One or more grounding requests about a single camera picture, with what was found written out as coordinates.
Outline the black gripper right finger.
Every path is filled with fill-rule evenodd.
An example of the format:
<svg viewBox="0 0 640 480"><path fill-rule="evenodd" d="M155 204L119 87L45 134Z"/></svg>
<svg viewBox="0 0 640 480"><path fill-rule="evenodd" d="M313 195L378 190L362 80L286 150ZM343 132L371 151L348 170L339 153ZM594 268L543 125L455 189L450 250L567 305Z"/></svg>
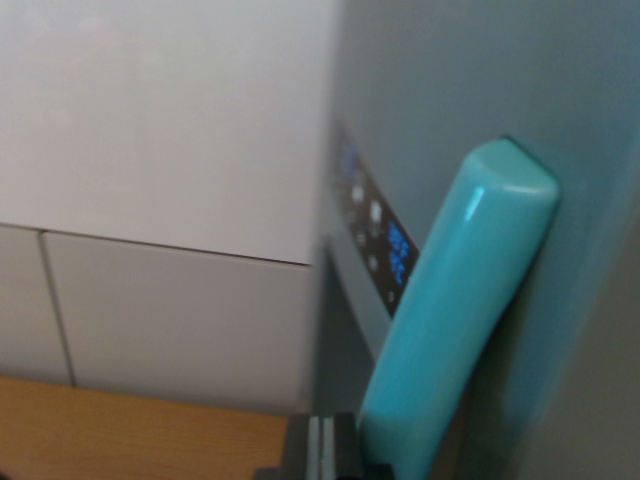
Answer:
<svg viewBox="0 0 640 480"><path fill-rule="evenodd" d="M390 464L365 464L360 451L355 416L335 414L323 420L323 479L392 479Z"/></svg>

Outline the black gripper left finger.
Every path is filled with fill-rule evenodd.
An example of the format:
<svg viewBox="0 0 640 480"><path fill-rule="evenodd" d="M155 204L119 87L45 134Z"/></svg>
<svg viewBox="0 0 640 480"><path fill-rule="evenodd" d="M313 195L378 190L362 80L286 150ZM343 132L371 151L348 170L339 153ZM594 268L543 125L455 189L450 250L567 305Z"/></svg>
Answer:
<svg viewBox="0 0 640 480"><path fill-rule="evenodd" d="M319 479L320 420L309 414L295 414L288 418L280 463L276 467L257 468L254 480Z"/></svg>

